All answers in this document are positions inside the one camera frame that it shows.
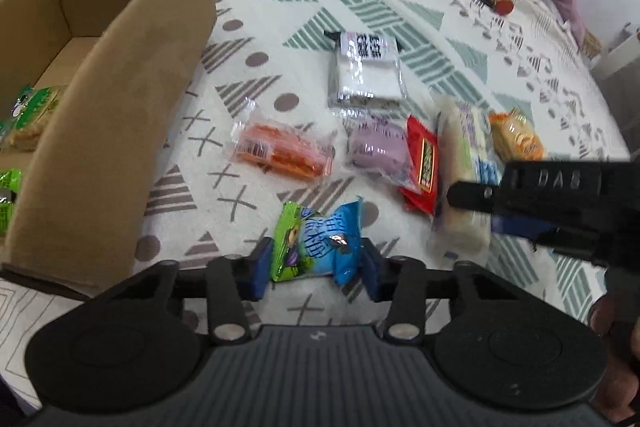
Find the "right hand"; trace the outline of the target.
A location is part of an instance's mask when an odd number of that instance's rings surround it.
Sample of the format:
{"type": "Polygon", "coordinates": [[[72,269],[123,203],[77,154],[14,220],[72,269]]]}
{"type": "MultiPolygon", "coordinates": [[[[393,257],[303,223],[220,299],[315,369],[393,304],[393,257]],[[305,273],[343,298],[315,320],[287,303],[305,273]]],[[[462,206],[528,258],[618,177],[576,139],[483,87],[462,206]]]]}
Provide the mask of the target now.
{"type": "Polygon", "coordinates": [[[615,319],[615,300],[605,294],[593,303],[589,312],[589,326],[604,342],[608,351],[608,368],[592,400],[593,407],[609,421],[617,424],[628,421],[637,410],[632,406],[639,395],[639,375],[614,349],[625,341],[629,352],[639,358],[639,320],[630,332],[617,335],[612,332],[615,319]]]}

